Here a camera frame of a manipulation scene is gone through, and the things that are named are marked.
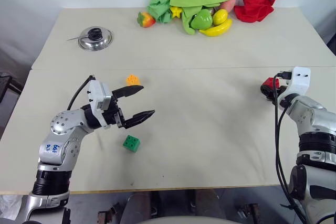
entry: green apple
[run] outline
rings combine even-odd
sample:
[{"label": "green apple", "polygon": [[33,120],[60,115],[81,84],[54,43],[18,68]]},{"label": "green apple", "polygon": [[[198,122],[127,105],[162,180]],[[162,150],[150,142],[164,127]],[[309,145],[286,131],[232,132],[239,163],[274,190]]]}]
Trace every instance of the green apple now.
[{"label": "green apple", "polygon": [[206,30],[211,27],[212,16],[208,9],[200,10],[191,21],[190,26],[193,29]]}]

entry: yellow toy piece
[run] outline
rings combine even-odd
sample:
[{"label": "yellow toy piece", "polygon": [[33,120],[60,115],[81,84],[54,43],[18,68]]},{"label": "yellow toy piece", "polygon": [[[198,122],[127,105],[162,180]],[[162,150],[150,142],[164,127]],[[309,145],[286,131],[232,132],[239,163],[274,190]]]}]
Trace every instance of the yellow toy piece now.
[{"label": "yellow toy piece", "polygon": [[181,18],[182,8],[177,6],[171,6],[170,10],[172,11],[172,18],[174,17]]},{"label": "yellow toy piece", "polygon": [[215,26],[220,25],[227,19],[228,12],[225,9],[219,9],[213,16],[213,23]]},{"label": "yellow toy piece", "polygon": [[214,37],[214,36],[221,35],[225,33],[226,31],[228,31],[231,25],[232,25],[232,19],[228,18],[223,23],[221,23],[219,26],[214,26],[206,30],[198,30],[198,31],[207,36]]},{"label": "yellow toy piece", "polygon": [[140,80],[137,76],[130,74],[130,76],[127,77],[126,79],[127,85],[132,86],[132,85],[140,85]]}]

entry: white table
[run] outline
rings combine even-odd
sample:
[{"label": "white table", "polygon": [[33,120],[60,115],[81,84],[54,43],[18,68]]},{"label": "white table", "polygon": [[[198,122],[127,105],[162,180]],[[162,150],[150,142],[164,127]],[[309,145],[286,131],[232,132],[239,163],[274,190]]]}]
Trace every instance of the white table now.
[{"label": "white table", "polygon": [[[326,47],[298,8],[276,8],[262,22],[234,19],[219,37],[185,33],[180,19],[150,28],[136,17],[145,8],[63,9],[32,69],[190,69],[229,67],[336,66]],[[77,41],[87,27],[114,33],[101,51],[84,51]]]},{"label": "white table", "polygon": [[[91,73],[111,89],[139,76],[145,89],[119,100],[126,118],[156,109],[143,124],[116,126],[86,136],[70,190],[74,193],[278,184],[275,172],[274,106],[260,85],[276,68],[174,70],[32,70],[0,141],[0,194],[28,193],[38,149],[50,120],[65,110]],[[336,111],[336,68],[312,67],[307,95]],[[82,92],[73,108],[88,103]],[[289,178],[298,152],[296,125],[281,128],[280,153]],[[141,140],[136,153],[122,147],[130,134]]]}]

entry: blue writing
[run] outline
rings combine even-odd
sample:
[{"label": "blue writing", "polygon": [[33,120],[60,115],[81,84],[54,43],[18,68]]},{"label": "blue writing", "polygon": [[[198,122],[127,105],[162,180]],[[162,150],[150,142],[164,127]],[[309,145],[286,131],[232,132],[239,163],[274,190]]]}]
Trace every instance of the blue writing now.
[{"label": "blue writing", "polygon": [[52,152],[53,152],[53,153],[56,153],[58,147],[59,147],[59,146],[58,146],[57,144],[54,144],[54,147],[53,147],[53,149],[52,149]]}]

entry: red object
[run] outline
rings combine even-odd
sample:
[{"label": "red object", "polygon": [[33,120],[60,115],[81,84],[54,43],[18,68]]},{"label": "red object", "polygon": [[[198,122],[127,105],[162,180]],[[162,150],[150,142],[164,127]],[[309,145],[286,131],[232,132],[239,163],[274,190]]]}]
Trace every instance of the red object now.
[{"label": "red object", "polygon": [[244,6],[235,6],[234,11],[238,19],[253,23],[262,21],[268,14],[273,12],[275,0],[243,0]]},{"label": "red object", "polygon": [[[267,78],[267,80],[263,82],[263,85],[267,85],[271,89],[273,89],[273,78],[272,77]],[[277,89],[280,87],[280,83],[279,83],[279,79],[278,78],[275,80],[275,87]]]}]

